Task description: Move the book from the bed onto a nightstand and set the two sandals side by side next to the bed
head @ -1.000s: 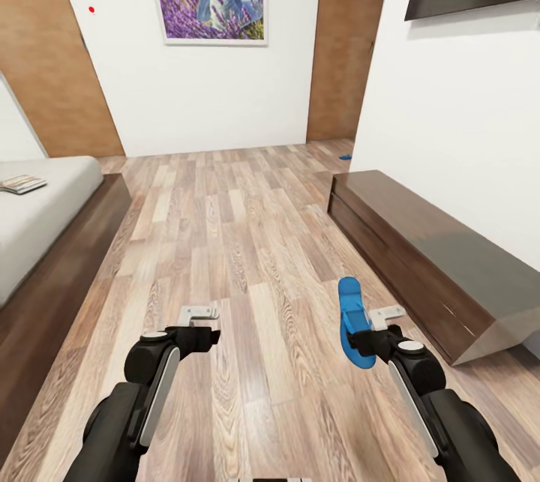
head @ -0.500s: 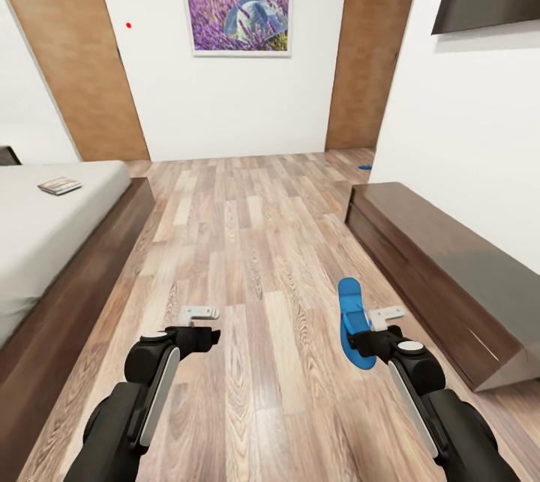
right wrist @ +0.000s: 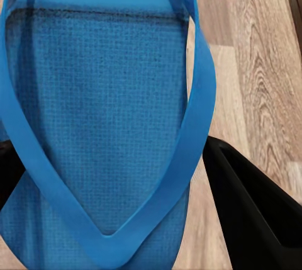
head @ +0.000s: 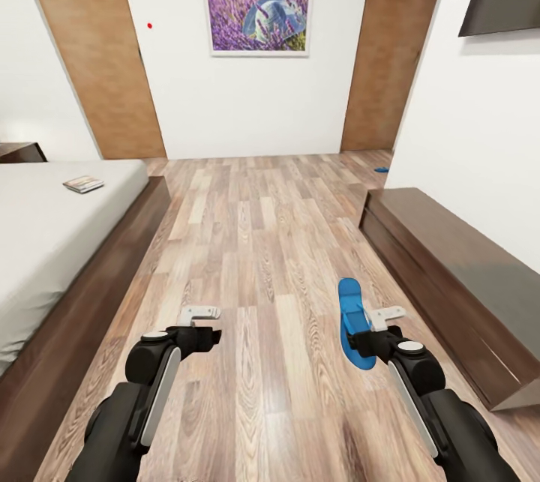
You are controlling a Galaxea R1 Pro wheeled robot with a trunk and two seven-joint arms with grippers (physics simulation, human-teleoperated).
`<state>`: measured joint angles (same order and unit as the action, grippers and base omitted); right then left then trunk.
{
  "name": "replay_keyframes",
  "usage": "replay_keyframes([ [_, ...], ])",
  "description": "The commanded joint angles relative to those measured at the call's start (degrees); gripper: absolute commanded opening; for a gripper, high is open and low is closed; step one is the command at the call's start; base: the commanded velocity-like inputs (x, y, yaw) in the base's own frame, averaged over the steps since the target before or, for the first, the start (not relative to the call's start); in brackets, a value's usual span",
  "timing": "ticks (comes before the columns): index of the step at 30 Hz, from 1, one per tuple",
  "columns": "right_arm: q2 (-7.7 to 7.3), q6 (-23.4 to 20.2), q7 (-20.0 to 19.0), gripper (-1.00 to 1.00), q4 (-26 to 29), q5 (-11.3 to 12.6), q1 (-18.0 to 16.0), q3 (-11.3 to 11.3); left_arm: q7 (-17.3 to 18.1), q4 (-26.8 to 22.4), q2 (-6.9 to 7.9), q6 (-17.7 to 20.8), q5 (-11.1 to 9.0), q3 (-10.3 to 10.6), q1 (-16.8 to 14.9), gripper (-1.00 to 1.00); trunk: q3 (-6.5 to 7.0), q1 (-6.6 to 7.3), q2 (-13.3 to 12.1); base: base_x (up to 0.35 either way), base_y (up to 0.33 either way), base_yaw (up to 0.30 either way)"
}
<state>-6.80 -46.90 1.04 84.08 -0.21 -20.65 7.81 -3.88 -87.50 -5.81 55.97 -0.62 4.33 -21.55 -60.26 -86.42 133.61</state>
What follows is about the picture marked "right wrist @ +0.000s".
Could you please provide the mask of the sandal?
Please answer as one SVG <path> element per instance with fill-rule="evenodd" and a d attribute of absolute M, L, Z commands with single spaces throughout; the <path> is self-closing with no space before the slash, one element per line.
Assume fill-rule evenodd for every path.
<path fill-rule="evenodd" d="M 0 142 L 26 168 L 0 211 L 11 252 L 28 270 L 171 270 L 215 100 L 197 0 L 4 0 Z"/>

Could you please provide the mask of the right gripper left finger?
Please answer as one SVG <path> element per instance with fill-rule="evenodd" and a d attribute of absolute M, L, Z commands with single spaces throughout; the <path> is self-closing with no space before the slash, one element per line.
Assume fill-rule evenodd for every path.
<path fill-rule="evenodd" d="M 25 171 L 12 141 L 0 142 L 0 211 Z"/>

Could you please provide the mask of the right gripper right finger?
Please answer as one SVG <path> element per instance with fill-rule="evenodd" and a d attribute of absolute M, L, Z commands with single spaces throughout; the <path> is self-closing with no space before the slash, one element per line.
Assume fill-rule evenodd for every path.
<path fill-rule="evenodd" d="M 302 270 L 302 206 L 226 141 L 202 156 L 233 270 Z"/>

